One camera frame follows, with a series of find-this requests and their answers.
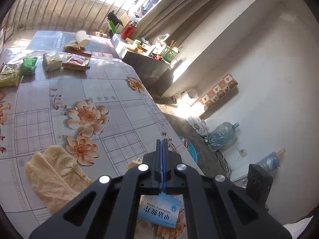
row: electrical outlet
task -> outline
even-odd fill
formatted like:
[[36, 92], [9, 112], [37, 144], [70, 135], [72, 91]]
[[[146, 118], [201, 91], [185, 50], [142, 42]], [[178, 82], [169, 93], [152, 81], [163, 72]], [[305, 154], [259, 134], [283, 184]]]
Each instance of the electrical outlet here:
[[245, 157], [247, 155], [247, 151], [244, 148], [242, 148], [242, 147], [239, 149], [237, 148], [237, 150], [238, 150], [241, 157]]

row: black speaker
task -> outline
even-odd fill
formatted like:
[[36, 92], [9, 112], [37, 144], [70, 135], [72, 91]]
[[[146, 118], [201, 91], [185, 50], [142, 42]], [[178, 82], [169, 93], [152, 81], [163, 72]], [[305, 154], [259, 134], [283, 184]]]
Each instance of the black speaker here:
[[264, 207], [274, 178], [258, 164], [249, 165], [247, 178], [247, 195]]

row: floral tablecloth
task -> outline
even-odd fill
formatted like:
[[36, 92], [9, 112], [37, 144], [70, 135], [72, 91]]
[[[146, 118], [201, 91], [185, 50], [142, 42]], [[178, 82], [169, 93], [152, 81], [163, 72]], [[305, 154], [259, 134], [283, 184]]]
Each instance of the floral tablecloth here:
[[[35, 76], [24, 76], [19, 88], [0, 88], [0, 205], [24, 238], [51, 216], [24, 170], [34, 152], [50, 145], [66, 148], [96, 180], [125, 174], [131, 160], [168, 138], [183, 162], [202, 174], [152, 97], [128, 85], [128, 77], [138, 78], [131, 66], [92, 57], [86, 72], [46, 73], [43, 53], [5, 49], [0, 57], [0, 64], [38, 57]], [[156, 225], [138, 219], [135, 238], [156, 238], [156, 231]], [[178, 238], [185, 237], [186, 229]]]

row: curtain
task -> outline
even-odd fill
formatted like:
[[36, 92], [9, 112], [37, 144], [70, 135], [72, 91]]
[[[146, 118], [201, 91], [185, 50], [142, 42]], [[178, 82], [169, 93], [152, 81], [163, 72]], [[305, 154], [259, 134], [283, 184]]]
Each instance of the curtain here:
[[224, 0], [160, 0], [139, 22], [133, 39], [152, 42], [158, 35], [171, 34], [169, 40], [180, 45], [189, 34]]

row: plastic water bottle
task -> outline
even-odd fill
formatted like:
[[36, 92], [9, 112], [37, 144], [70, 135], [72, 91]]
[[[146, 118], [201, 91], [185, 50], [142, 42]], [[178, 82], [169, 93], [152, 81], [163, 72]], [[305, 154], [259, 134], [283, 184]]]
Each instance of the plastic water bottle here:
[[272, 152], [256, 164], [260, 165], [267, 172], [271, 172], [280, 167], [279, 159], [275, 152]]
[[236, 137], [235, 128], [239, 126], [238, 122], [232, 125], [229, 122], [224, 122], [215, 128], [214, 131], [208, 133], [209, 147], [213, 152], [217, 151], [221, 146], [227, 144], [230, 140]]

